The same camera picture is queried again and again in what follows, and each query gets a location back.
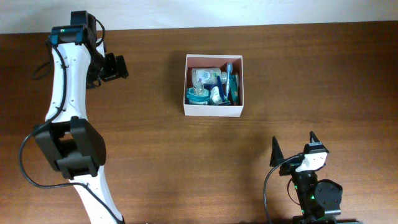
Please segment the blue white toothbrush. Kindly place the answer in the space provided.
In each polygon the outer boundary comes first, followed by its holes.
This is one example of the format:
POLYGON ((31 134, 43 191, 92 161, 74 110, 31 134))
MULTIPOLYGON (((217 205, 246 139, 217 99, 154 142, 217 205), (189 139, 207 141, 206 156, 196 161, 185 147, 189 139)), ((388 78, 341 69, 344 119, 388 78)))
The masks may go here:
POLYGON ((227 100, 229 99, 230 76, 231 76, 232 71, 233 71, 233 64, 231 62, 228 62, 227 66, 226 66, 227 82, 226 82, 226 91, 225 91, 225 96, 226 96, 227 100))

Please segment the clear pump soap bottle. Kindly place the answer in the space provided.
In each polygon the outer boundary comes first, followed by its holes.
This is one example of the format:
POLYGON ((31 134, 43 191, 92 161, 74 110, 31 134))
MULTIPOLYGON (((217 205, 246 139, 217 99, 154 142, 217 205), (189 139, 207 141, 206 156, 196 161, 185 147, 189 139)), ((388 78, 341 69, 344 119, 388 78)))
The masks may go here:
POLYGON ((222 72, 220 68, 193 68, 192 83, 202 82, 204 85, 215 85, 220 77, 221 83, 226 84, 228 76, 226 72, 222 72))

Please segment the blue disposable razor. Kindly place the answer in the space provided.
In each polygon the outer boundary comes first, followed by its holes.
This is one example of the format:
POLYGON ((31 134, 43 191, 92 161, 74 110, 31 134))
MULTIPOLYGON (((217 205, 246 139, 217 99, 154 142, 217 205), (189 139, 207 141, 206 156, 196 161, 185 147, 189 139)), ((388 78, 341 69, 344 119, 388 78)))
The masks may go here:
POLYGON ((218 89, 219 89, 219 92, 220 92, 220 97, 221 97, 221 100, 222 100, 220 105, 221 106, 230 105, 231 103, 230 103, 229 99, 224 94, 223 85, 222 85, 222 81, 221 81, 221 77, 220 76, 217 76, 217 82, 218 82, 217 85, 218 85, 218 89))

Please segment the green white soap bar pack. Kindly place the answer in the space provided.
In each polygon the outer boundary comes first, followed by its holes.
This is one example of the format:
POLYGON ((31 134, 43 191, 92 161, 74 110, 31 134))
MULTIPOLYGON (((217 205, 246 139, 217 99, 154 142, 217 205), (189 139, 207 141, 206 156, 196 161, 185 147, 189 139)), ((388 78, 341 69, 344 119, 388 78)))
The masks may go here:
POLYGON ((220 95, 220 89, 217 86, 214 86, 210 90, 210 100, 212 105, 221 105, 224 102, 220 95))

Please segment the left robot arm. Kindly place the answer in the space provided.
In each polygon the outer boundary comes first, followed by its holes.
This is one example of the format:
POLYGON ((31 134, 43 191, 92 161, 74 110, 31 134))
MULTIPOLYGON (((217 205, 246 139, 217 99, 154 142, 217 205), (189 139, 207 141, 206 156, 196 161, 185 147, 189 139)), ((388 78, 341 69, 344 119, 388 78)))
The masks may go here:
POLYGON ((105 174, 106 146, 89 123, 86 91, 127 78, 124 57, 106 51, 97 38, 97 18, 73 11, 70 25, 53 27, 47 39, 53 66, 53 90, 44 124, 31 133, 51 168, 78 192, 92 223, 124 223, 112 200, 105 174))

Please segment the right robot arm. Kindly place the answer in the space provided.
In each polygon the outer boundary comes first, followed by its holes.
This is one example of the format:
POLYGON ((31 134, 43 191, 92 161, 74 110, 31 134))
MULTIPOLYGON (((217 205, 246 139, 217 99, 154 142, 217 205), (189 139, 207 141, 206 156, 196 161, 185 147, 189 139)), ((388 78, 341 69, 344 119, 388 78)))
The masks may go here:
POLYGON ((329 150, 316 137, 314 132, 309 134, 309 143, 300 152, 289 158, 285 158, 274 136, 272 138, 272 152, 270 166, 272 169, 267 174, 263 186, 263 200, 266 217, 271 223, 269 209, 267 206, 267 182, 271 174, 279 169, 280 176, 291 176, 289 184, 294 184, 297 193, 297 205, 300 206, 302 214, 294 216, 292 223, 324 223, 342 224, 358 223, 355 219, 339 220, 341 214, 340 204, 342 202, 343 188, 340 184, 329 180, 318 180, 316 172, 326 166, 329 150))

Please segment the teal mouthwash bottle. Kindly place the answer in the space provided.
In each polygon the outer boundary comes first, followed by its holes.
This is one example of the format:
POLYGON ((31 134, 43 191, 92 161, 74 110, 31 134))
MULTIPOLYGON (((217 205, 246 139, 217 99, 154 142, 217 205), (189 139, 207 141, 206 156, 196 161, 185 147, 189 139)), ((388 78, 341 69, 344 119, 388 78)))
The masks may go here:
POLYGON ((186 97, 191 105, 210 104, 210 91, 204 87, 201 81, 196 82, 191 88, 187 89, 186 97))

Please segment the green toothpaste tube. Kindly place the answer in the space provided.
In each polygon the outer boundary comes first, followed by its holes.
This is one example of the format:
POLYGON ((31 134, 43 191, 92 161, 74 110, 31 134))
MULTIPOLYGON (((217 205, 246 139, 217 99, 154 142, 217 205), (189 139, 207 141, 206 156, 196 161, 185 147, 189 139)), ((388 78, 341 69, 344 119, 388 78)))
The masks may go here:
POLYGON ((234 75, 230 76, 230 93, 231 99, 234 106, 239 105, 239 77, 238 74, 235 73, 234 75))

